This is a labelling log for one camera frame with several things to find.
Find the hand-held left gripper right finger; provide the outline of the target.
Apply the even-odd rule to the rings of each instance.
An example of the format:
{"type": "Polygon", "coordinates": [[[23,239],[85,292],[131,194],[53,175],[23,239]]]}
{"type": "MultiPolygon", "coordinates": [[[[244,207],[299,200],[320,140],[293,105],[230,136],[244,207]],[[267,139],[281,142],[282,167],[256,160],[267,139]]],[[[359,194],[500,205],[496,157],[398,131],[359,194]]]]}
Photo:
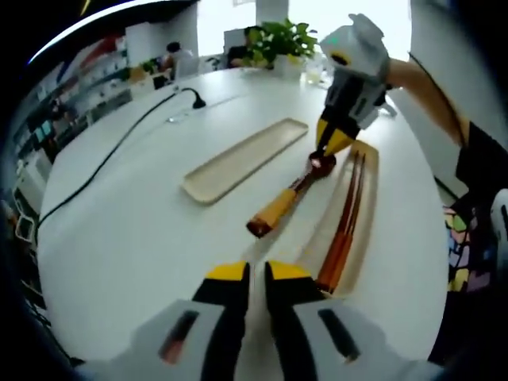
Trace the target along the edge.
{"type": "Polygon", "coordinates": [[[285,380],[393,380],[398,356],[383,331],[338,298],[327,298],[294,264],[264,265],[271,334],[285,380]]]}

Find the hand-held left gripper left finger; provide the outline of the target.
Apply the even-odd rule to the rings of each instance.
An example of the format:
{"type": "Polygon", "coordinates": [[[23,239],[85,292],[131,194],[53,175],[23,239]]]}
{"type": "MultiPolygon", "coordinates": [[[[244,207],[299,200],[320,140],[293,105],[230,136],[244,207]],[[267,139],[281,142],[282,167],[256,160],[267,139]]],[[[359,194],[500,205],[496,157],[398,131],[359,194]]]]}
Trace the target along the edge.
{"type": "Polygon", "coordinates": [[[245,334],[250,265],[222,264],[189,300],[146,321],[118,358],[120,380],[232,380],[245,334]]]}

